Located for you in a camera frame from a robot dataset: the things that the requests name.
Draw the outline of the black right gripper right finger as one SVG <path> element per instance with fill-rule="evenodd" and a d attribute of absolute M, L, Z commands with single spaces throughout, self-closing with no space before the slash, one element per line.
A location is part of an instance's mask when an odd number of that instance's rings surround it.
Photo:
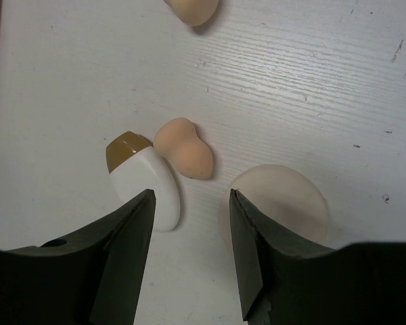
<path fill-rule="evenodd" d="M 249 324 L 406 324 L 406 242 L 322 246 L 232 190 L 229 215 Z"/>

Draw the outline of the white bottle brown cap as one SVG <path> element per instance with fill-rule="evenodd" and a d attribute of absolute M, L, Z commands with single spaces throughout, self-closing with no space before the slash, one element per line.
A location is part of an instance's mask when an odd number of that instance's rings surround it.
<path fill-rule="evenodd" d="M 179 223 L 179 191 L 170 169 L 142 136 L 126 131 L 106 147 L 110 179 L 123 202 L 150 189 L 156 197 L 154 230 L 170 232 Z"/>

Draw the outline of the white round powder puff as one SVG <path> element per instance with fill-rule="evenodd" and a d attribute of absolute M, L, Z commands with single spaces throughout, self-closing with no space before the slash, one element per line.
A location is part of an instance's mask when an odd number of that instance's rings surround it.
<path fill-rule="evenodd" d="M 282 165 L 259 165 L 241 173 L 225 191 L 219 205 L 219 231 L 233 249 L 230 230 L 230 191 L 239 190 L 260 212 L 296 234 L 323 244 L 330 223 L 327 201 L 303 174 Z"/>

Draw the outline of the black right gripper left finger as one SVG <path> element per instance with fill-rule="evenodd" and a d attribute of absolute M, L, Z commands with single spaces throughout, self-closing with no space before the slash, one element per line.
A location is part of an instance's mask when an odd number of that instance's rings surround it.
<path fill-rule="evenodd" d="M 42 246 L 0 250 L 0 324 L 132 324 L 155 207 L 144 190 Z"/>

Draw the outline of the beige makeup sponge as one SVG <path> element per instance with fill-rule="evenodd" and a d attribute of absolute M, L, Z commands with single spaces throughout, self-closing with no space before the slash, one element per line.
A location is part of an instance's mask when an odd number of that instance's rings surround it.
<path fill-rule="evenodd" d="M 195 27 L 205 24 L 217 10 L 219 0 L 164 0 L 184 24 Z"/>
<path fill-rule="evenodd" d="M 207 180 L 212 177 L 212 151 L 187 118 L 175 118 L 161 127 L 153 141 L 158 155 L 170 161 L 182 176 Z"/>

